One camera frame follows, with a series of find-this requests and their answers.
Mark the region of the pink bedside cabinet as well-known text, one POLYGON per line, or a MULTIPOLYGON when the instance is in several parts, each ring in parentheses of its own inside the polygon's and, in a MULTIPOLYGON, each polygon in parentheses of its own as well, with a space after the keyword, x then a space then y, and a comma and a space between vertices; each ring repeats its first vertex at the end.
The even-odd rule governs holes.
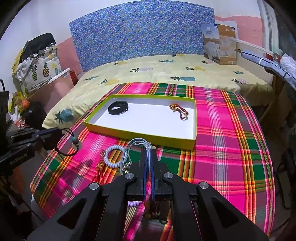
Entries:
POLYGON ((47 84, 34 92, 30 102, 39 102, 45 113, 49 111, 74 87, 70 68, 53 77, 47 84))

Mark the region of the yellow-green shallow box tray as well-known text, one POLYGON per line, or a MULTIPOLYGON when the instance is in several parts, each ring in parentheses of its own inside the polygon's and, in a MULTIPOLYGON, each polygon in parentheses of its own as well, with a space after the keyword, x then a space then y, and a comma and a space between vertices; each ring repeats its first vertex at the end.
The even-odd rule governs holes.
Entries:
POLYGON ((88 114, 84 123, 89 131, 131 140, 143 138, 156 146, 193 150, 197 139, 197 105, 193 98, 112 94, 88 114), (115 101, 126 101, 128 111, 108 113, 115 101))

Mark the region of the white pineapple tote bag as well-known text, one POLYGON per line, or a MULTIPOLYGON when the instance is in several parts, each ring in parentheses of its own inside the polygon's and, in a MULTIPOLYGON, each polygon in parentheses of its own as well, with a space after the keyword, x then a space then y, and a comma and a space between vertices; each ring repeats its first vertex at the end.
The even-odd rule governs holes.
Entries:
POLYGON ((20 83, 23 95, 29 96, 62 72, 58 48, 50 45, 25 60, 18 56, 12 76, 20 83))

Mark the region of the black fitness band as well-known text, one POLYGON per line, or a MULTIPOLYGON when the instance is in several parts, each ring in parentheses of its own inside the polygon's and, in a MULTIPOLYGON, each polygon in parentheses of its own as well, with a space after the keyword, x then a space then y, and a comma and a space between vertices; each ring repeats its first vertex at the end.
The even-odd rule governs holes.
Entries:
POLYGON ((120 115, 128 111, 128 103, 126 101, 115 101, 108 107, 108 113, 111 115, 120 115))

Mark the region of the yellow pineapple bed sheet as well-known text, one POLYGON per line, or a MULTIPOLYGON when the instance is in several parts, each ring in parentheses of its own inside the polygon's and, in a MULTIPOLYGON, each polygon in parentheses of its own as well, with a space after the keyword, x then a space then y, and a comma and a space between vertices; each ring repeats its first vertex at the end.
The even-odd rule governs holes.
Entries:
POLYGON ((238 65, 219 65, 202 55, 176 54, 138 57, 98 66, 49 111, 44 128, 69 128, 118 84, 135 83, 136 93, 156 93, 161 84, 180 85, 165 93, 191 97, 195 86, 222 89, 242 95, 251 106, 268 105, 271 84, 238 65))

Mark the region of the black bag on top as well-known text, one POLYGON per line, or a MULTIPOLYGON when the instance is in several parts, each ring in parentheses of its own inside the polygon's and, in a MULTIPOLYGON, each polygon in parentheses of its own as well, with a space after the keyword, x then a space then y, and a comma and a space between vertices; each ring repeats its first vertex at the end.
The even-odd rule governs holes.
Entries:
POLYGON ((31 55, 38 53, 39 50, 43 50, 55 43, 56 41, 51 33, 39 35, 34 39, 26 42, 20 60, 26 60, 31 55))

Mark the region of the blue patterned headboard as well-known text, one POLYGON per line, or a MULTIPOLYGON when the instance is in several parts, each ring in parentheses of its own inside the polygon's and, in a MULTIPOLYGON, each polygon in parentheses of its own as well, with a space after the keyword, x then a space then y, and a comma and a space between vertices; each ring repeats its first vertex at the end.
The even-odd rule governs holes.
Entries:
POLYGON ((214 9, 183 1, 132 1, 69 23, 83 71, 142 56, 203 54, 201 26, 214 9))

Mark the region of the bedding set package box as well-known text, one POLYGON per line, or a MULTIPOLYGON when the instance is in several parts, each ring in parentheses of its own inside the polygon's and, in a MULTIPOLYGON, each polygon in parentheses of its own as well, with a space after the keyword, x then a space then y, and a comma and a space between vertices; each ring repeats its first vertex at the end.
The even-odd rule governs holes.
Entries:
POLYGON ((204 56, 220 65, 236 65, 236 32, 221 24, 201 25, 204 56))

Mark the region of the grey striped ironing board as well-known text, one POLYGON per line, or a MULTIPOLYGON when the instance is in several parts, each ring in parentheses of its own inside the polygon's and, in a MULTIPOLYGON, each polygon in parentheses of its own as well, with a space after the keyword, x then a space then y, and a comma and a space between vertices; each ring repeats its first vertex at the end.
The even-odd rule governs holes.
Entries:
POLYGON ((292 75, 292 73, 289 73, 287 70, 282 68, 279 64, 276 64, 267 58, 259 57, 258 55, 249 51, 245 51, 241 49, 235 49, 235 51, 240 53, 242 58, 249 60, 261 67, 264 67, 265 70, 271 71, 272 74, 275 74, 278 77, 280 77, 282 80, 287 82, 295 90, 295 75, 292 75))

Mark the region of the white crumpled clothes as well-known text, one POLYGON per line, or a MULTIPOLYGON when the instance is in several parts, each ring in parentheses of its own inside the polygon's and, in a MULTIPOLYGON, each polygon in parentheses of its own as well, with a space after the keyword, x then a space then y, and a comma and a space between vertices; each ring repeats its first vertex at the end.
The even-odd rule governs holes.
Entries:
POLYGON ((283 54, 281 57, 280 66, 291 76, 296 77, 296 61, 287 53, 283 54))

